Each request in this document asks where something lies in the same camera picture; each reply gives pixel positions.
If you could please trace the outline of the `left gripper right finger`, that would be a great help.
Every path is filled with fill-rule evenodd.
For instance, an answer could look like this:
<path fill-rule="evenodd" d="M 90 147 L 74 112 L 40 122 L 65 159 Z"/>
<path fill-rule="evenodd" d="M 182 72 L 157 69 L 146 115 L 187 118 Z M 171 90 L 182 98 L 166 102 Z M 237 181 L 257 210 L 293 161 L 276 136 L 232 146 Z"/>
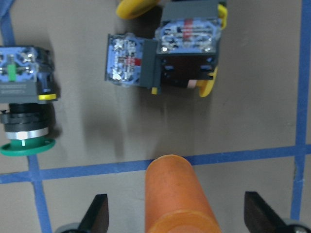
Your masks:
<path fill-rule="evenodd" d="M 255 191 L 244 194 L 244 222 L 250 233 L 283 233 L 286 223 Z"/>

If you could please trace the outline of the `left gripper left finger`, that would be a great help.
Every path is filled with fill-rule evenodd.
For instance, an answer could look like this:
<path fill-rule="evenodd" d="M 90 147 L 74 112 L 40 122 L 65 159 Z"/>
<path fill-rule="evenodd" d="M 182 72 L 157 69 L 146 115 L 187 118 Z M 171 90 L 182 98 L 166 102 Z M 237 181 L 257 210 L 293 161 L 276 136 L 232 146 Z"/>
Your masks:
<path fill-rule="evenodd" d="M 79 233 L 106 233 L 108 231 L 108 196 L 97 194 L 81 223 Z"/>

